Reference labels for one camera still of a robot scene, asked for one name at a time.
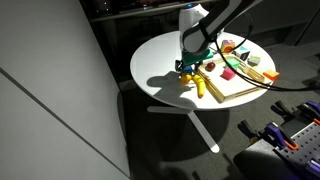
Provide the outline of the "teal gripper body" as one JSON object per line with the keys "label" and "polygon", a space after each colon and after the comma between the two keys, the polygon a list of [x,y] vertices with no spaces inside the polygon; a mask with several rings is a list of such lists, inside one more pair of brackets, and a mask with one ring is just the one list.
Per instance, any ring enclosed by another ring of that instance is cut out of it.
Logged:
{"label": "teal gripper body", "polygon": [[213,52],[210,49],[204,51],[201,55],[194,55],[191,53],[182,53],[182,64],[184,66],[189,66],[200,61],[210,59],[213,57]]}

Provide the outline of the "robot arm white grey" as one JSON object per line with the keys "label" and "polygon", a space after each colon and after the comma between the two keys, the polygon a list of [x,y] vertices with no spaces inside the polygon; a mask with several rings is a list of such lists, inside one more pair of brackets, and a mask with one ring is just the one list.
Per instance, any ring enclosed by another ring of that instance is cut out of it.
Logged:
{"label": "robot arm white grey", "polygon": [[201,4],[188,4],[180,10],[179,31],[182,58],[175,61],[175,70],[182,72],[187,66],[211,58],[210,45],[224,28],[262,0],[219,0],[211,11]]}

